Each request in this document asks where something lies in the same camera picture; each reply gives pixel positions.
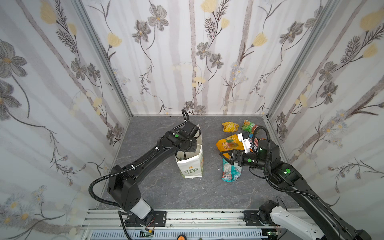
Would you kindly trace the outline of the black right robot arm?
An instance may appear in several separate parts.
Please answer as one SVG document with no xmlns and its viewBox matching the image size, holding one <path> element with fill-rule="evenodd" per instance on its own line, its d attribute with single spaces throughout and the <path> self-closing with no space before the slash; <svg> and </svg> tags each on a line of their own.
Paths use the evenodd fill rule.
<svg viewBox="0 0 384 240">
<path fill-rule="evenodd" d="M 313 225 L 291 215 L 277 202 L 267 201 L 260 206 L 258 220 L 263 225 L 281 226 L 303 240 L 370 240 L 365 230 L 357 230 L 337 215 L 310 187 L 302 174 L 292 165 L 281 161 L 280 148 L 270 137 L 265 127 L 266 138 L 255 144 L 251 139 L 251 151 L 228 150 L 220 153 L 229 164 L 246 166 L 263 171 L 263 178 L 276 191 L 294 199 L 315 222 Z"/>
</svg>

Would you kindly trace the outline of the large yellow snack bag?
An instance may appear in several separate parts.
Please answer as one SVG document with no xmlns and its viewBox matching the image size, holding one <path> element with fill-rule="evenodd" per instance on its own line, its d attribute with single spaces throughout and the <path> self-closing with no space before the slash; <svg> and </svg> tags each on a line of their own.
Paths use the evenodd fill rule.
<svg viewBox="0 0 384 240">
<path fill-rule="evenodd" d="M 220 152 L 231 150 L 244 150 L 243 143 L 239 140 L 237 135 L 229 136 L 225 139 L 221 139 L 216 143 L 216 146 Z"/>
</svg>

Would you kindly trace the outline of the teal snack packet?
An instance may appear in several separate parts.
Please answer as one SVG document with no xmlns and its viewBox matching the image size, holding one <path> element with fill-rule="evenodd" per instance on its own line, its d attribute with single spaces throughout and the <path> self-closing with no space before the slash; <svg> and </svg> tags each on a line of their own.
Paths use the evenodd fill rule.
<svg viewBox="0 0 384 240">
<path fill-rule="evenodd" d="M 242 167 L 238 166 L 237 163 L 234 165 L 229 164 L 225 159 L 223 159 L 223 174 L 222 180 L 225 182 L 233 183 L 236 182 L 242 173 Z"/>
</svg>

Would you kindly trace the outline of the small yellow snack packet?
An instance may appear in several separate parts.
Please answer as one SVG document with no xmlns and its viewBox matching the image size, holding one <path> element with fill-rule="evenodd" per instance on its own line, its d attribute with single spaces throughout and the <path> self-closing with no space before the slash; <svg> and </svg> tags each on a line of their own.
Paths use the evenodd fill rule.
<svg viewBox="0 0 384 240">
<path fill-rule="evenodd" d="M 234 133 L 238 131 L 239 125 L 233 122 L 222 123 L 223 132 L 225 133 Z"/>
</svg>

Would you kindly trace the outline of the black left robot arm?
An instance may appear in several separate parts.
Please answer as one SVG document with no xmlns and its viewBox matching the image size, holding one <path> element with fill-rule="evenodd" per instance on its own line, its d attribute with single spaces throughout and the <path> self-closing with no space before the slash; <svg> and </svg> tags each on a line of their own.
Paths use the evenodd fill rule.
<svg viewBox="0 0 384 240">
<path fill-rule="evenodd" d="M 157 144 L 136 161 L 123 167 L 116 165 L 110 174 L 94 180 L 89 185 L 90 196 L 99 203 L 120 207 L 132 213 L 142 225 L 149 225 L 154 218 L 154 210 L 142 198 L 139 183 L 160 163 L 177 152 L 196 153 L 200 128 L 189 120 L 189 114 L 182 109 L 184 121 L 167 131 L 157 140 Z M 107 192 L 113 202 L 98 197 L 94 193 L 96 184 L 108 181 Z"/>
</svg>

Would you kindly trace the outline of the green snack packet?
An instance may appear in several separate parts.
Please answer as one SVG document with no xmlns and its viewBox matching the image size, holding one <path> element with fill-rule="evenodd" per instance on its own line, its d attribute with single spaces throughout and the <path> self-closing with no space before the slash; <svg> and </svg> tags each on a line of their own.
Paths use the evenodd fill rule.
<svg viewBox="0 0 384 240">
<path fill-rule="evenodd" d="M 249 134 L 253 134 L 255 129 L 258 127 L 255 123 L 245 120 L 242 125 L 242 130 L 248 132 Z"/>
</svg>

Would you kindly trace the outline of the orange red snack packet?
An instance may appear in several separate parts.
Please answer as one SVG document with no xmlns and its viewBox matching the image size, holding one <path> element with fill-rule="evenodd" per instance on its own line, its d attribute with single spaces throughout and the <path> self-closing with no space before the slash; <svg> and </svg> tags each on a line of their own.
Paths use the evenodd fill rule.
<svg viewBox="0 0 384 240">
<path fill-rule="evenodd" d="M 267 150 L 268 148 L 268 141 L 267 139 L 259 139 L 259 138 L 256 138 L 254 139 L 254 146 L 252 147 L 252 150 L 253 152 L 257 152 L 257 151 L 263 151 L 263 150 Z"/>
</svg>

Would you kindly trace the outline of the white floral paper bag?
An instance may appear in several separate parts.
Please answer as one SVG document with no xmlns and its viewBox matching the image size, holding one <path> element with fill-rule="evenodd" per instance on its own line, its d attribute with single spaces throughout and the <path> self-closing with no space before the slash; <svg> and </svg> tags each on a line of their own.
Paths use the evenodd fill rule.
<svg viewBox="0 0 384 240">
<path fill-rule="evenodd" d="M 175 159 L 179 167 L 181 176 L 184 179 L 200 178 L 203 176 L 204 154 L 203 139 L 201 132 L 195 134 L 197 138 L 197 148 L 195 153 L 176 152 Z"/>
</svg>

